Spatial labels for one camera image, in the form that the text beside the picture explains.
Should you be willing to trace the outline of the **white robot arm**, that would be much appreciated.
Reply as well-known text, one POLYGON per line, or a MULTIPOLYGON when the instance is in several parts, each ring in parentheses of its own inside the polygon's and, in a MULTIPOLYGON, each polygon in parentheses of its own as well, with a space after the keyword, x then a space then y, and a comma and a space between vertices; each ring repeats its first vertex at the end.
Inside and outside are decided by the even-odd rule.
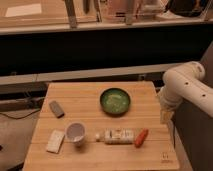
POLYGON ((204 77, 205 68, 195 61, 170 68, 163 74, 164 86, 157 94, 162 124, 168 123, 184 99, 213 118, 213 88, 202 82, 204 77))

